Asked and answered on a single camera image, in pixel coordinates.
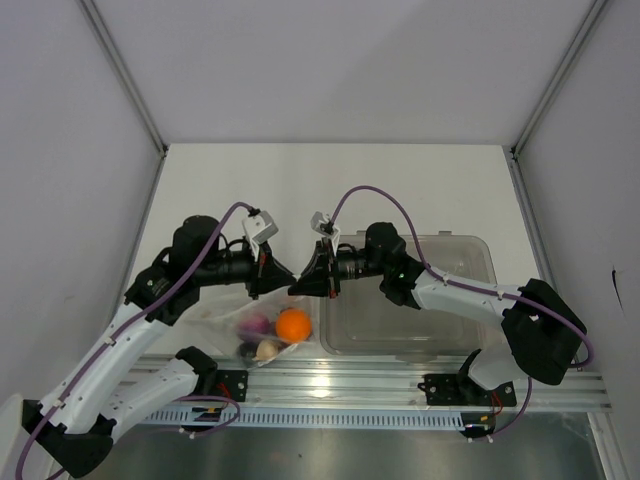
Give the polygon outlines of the dark chocolate donut toy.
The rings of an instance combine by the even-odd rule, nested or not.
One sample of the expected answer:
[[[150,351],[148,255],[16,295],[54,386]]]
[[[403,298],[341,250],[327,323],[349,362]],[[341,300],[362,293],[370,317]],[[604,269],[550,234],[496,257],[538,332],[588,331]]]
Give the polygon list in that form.
[[[236,349],[236,354],[241,360],[252,362],[256,358],[257,348],[257,343],[243,342]]]

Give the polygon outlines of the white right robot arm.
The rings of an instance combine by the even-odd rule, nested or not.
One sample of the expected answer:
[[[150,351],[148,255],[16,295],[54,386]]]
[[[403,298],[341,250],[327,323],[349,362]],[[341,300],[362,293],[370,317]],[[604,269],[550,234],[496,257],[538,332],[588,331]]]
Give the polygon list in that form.
[[[380,278],[381,293],[398,307],[443,312],[503,333],[504,343],[470,354],[460,368],[456,389],[468,403],[513,380],[557,386],[588,344],[586,326],[546,282],[517,287],[451,275],[412,257],[388,222],[370,225],[361,249],[317,241],[288,292],[334,299],[342,282],[371,277]]]

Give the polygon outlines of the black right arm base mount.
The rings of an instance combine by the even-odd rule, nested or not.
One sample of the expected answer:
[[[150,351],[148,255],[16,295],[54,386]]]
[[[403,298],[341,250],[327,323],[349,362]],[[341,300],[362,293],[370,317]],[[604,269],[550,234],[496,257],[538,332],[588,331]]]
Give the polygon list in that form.
[[[417,389],[426,398],[429,406],[463,407],[515,407],[517,399],[512,382],[494,390],[485,390],[471,380],[458,378],[457,374],[425,374]]]

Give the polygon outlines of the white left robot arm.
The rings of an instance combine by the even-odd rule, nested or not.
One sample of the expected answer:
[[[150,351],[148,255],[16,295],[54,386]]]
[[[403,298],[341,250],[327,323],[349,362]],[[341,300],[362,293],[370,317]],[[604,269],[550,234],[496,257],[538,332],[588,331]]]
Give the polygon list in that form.
[[[257,299],[294,284],[268,244],[278,228],[267,212],[249,211],[236,251],[220,245],[223,225],[209,216],[187,218],[171,245],[136,276],[81,363],[42,399],[24,401],[26,444],[39,444],[62,472],[73,478],[91,473],[126,432],[169,403],[229,398],[217,363],[196,347],[179,350],[137,384],[118,388],[147,349],[199,302],[202,288],[242,284]]]

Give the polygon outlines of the purple donut toy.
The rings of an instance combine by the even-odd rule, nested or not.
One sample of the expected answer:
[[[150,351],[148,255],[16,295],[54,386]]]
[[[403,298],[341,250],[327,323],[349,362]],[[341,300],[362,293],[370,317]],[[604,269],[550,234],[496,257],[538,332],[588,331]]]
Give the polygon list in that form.
[[[271,332],[271,322],[262,313],[252,313],[236,326],[237,336],[245,342],[260,342]]]

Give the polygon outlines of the orange fruit toy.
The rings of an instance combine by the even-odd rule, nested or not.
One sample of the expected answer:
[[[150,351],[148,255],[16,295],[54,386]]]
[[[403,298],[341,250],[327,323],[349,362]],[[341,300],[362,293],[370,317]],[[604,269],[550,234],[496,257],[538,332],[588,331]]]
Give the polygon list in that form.
[[[289,344],[305,342],[312,333],[311,317],[300,309],[283,310],[275,323],[278,338]]]

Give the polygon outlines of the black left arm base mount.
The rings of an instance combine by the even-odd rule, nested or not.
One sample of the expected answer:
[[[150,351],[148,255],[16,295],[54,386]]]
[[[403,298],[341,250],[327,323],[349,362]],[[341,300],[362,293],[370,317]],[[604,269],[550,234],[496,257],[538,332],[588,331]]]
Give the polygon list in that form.
[[[246,370],[217,370],[205,375],[202,394],[244,402],[248,385],[249,373]]]

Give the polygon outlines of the clear zip top bag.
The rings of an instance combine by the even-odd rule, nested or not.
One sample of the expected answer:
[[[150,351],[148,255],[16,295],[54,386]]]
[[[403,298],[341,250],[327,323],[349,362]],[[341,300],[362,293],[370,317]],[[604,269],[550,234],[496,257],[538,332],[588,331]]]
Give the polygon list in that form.
[[[257,300],[229,294],[200,302],[183,321],[216,353],[255,369],[314,344],[317,302],[285,288]]]

